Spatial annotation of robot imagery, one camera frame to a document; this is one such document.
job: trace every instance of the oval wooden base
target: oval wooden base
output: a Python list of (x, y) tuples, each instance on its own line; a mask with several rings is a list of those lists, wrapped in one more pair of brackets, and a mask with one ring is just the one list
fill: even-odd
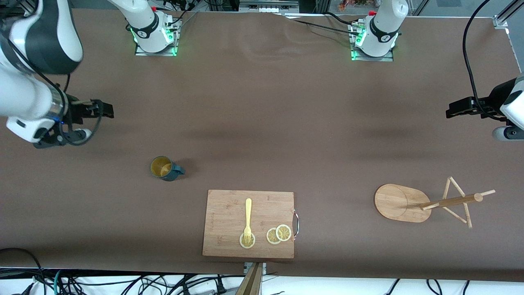
[(384, 217), (405, 221), (423, 222), (431, 214), (431, 209), (422, 210), (419, 205), (429, 202), (425, 193), (411, 187), (385, 184), (375, 193), (375, 207)]

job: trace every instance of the wooden cutting board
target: wooden cutting board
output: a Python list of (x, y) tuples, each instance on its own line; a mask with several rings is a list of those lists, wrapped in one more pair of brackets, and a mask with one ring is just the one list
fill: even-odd
[[(244, 249), (239, 238), (246, 226), (246, 199), (251, 198), (251, 231), (255, 244)], [(294, 257), (294, 239), (270, 244), (266, 233), (285, 224), (293, 229), (294, 193), (256, 191), (208, 191), (202, 255), (247, 258)]]

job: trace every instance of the brown table surface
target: brown table surface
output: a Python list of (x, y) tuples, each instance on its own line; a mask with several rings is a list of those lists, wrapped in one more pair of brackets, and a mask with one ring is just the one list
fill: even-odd
[[(118, 11), (74, 19), (85, 53), (68, 93), (113, 104), (115, 119), (85, 146), (48, 150), (0, 128), (0, 247), (44, 267), (239, 273), (242, 259), (201, 254), (208, 190), (283, 191), (301, 230), (295, 259), (270, 272), (524, 280), (524, 146), (493, 140), (493, 120), (445, 118), (471, 95), (467, 19), (407, 18), (394, 62), (351, 61), (347, 35), (272, 14), (200, 13), (172, 58), (135, 57)], [(490, 19), (468, 39), (481, 96), (518, 74)], [(158, 155), (187, 175), (154, 179)], [(437, 200), (448, 176), (466, 193), (497, 190), (470, 206), (473, 229), (443, 210), (414, 224), (374, 208), (383, 184)]]

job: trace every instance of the dark green mug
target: dark green mug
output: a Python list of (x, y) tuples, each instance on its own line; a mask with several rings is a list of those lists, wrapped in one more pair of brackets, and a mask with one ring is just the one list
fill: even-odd
[(158, 156), (151, 162), (153, 176), (164, 181), (173, 181), (178, 175), (185, 174), (184, 168), (178, 166), (166, 156)]

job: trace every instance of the dried orange slice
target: dried orange slice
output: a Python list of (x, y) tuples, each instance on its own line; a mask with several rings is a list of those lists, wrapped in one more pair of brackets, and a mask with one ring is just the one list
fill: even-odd
[(277, 228), (270, 228), (266, 233), (266, 239), (273, 245), (280, 243), (280, 240), (277, 237)]
[(251, 240), (249, 241), (249, 244), (244, 244), (244, 233), (242, 233), (240, 235), (239, 243), (240, 243), (240, 246), (242, 246), (242, 248), (249, 249), (255, 244), (255, 235), (251, 233)]
[(277, 238), (283, 242), (289, 240), (291, 238), (291, 228), (285, 224), (281, 224), (277, 226), (275, 229), (277, 233)]

